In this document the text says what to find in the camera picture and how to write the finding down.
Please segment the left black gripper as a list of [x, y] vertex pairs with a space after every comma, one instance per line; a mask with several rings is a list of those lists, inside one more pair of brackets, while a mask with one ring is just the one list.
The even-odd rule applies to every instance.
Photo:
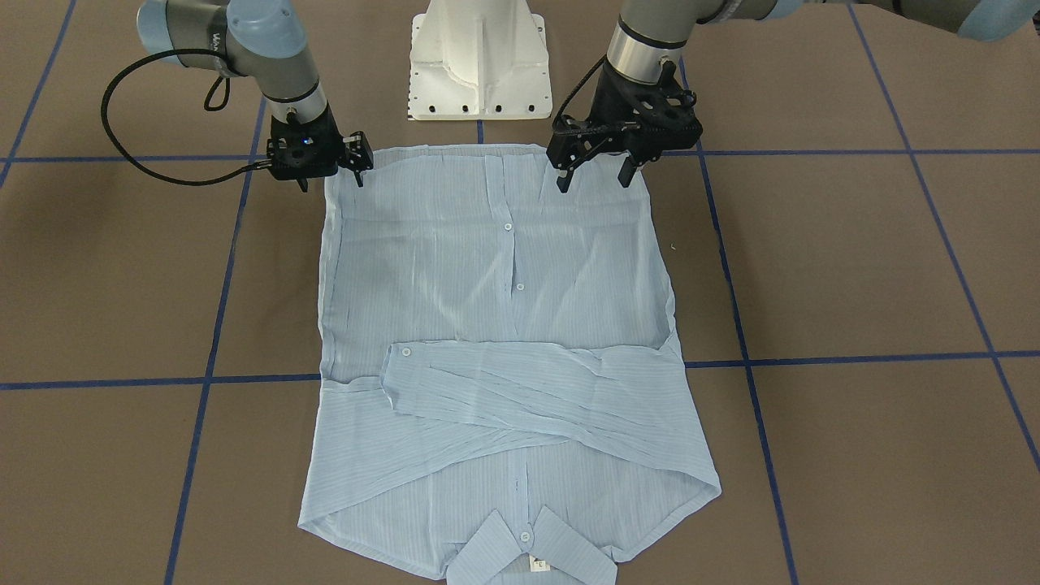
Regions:
[[558, 115], [546, 149], [557, 171], [557, 188], [567, 193], [580, 166], [599, 154], [627, 152], [617, 174], [629, 188], [639, 163], [657, 160], [665, 151], [694, 148], [703, 133], [694, 112], [697, 97], [678, 81], [678, 63], [665, 59], [660, 78], [638, 83], [612, 63], [602, 67], [588, 121]]

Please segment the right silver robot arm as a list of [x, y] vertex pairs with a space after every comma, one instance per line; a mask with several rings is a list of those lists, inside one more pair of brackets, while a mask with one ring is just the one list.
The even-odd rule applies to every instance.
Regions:
[[265, 163], [302, 190], [346, 160], [342, 137], [290, 1], [145, 1], [138, 36], [163, 62], [255, 80], [271, 111]]

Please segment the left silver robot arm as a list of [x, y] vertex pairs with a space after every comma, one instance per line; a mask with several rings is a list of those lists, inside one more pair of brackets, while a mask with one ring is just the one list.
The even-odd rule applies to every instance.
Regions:
[[551, 115], [546, 183], [640, 185], [666, 155], [1038, 154], [1036, 1], [624, 1]]

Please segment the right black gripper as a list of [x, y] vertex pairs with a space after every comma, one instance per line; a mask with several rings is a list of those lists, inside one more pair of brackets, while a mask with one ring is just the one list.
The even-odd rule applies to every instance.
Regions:
[[267, 170], [275, 180], [297, 181], [302, 193], [310, 190], [310, 179], [334, 176], [342, 155], [342, 134], [328, 105], [322, 115], [302, 123], [294, 116], [286, 121], [271, 116], [266, 142]]

